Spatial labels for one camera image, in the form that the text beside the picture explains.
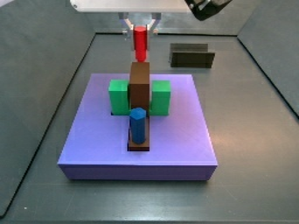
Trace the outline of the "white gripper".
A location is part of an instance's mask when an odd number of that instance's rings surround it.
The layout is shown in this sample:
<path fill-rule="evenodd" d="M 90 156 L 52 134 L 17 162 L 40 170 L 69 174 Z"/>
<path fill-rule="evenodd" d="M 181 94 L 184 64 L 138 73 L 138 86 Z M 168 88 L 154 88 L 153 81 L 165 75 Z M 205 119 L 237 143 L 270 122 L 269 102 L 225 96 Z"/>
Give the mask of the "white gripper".
<path fill-rule="evenodd" d="M 145 26 L 146 34 L 157 33 L 156 26 L 162 12 L 188 12 L 184 0 L 69 0 L 70 6 L 78 12 L 118 12 L 118 21 L 122 25 L 122 34 L 129 38 L 133 33 L 133 24 L 128 12 L 153 12 L 152 20 Z"/>

